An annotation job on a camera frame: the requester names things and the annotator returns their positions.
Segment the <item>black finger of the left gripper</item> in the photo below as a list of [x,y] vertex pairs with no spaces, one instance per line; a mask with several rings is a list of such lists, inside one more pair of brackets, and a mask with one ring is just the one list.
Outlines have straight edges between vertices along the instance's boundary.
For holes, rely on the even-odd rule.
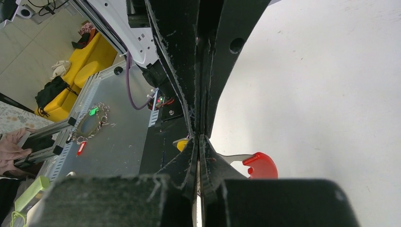
[[183,107],[188,132],[196,130],[196,34],[198,0],[147,0],[155,40],[170,70],[169,79]]
[[210,137],[228,78],[268,0],[203,0],[200,3],[197,61],[199,113],[195,133]]

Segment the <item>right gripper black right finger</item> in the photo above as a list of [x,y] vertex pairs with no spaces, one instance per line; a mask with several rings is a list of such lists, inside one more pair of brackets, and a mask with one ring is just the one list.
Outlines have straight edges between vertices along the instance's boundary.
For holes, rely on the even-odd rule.
[[345,192],[326,179],[248,179],[199,139],[206,227],[357,227]]

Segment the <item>metal keyring with red handle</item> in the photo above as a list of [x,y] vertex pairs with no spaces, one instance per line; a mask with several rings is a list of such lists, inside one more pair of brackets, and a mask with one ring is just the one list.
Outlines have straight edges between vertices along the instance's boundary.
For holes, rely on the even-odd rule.
[[244,166],[248,167],[247,171],[250,179],[278,179],[279,174],[276,164],[270,156],[264,153],[218,155],[229,164],[235,161],[242,162]]

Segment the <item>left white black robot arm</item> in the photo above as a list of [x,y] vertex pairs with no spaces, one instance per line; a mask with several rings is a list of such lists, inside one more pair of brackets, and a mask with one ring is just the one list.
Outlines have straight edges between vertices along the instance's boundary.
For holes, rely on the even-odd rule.
[[209,137],[227,80],[267,0],[84,0],[83,11],[178,99],[190,135]]

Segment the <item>key with yellow tag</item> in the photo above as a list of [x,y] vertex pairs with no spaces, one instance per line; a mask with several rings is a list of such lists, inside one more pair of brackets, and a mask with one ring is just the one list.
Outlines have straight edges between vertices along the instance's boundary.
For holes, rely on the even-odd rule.
[[180,152],[184,150],[188,143],[189,139],[188,138],[182,138],[179,140],[173,141],[173,146],[176,147]]

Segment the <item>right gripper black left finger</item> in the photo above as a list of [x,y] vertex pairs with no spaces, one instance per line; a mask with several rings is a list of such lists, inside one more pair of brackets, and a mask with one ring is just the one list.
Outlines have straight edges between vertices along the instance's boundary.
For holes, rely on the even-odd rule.
[[191,227],[198,137],[156,174],[69,176],[56,181],[34,227]]

